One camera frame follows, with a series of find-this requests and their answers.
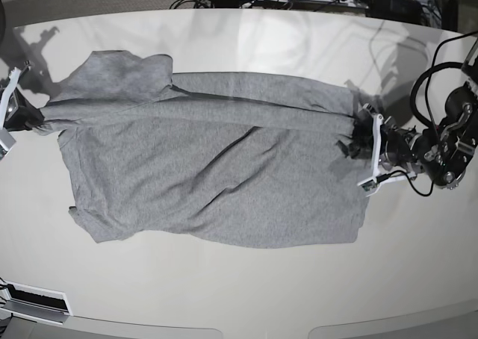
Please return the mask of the black power adapter box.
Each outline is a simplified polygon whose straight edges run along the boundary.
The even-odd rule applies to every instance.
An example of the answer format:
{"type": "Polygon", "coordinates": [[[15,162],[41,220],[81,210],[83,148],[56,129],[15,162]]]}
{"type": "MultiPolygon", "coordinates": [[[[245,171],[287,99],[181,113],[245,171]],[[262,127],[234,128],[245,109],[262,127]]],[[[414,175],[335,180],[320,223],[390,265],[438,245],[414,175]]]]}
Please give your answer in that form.
{"type": "Polygon", "coordinates": [[[416,0],[370,0],[366,17],[420,25],[422,7],[416,0]]]}

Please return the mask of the grey t-shirt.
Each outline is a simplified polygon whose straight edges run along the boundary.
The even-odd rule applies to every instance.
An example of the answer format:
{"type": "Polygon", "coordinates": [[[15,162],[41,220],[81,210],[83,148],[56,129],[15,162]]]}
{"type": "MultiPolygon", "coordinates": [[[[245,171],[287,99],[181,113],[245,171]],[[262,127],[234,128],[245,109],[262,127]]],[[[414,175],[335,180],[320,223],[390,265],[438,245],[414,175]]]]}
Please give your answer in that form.
{"type": "Polygon", "coordinates": [[[276,249],[352,243],[365,161],[344,155],[359,93],[249,72],[175,74],[167,55],[93,52],[41,110],[96,242],[141,231],[276,249]]]}

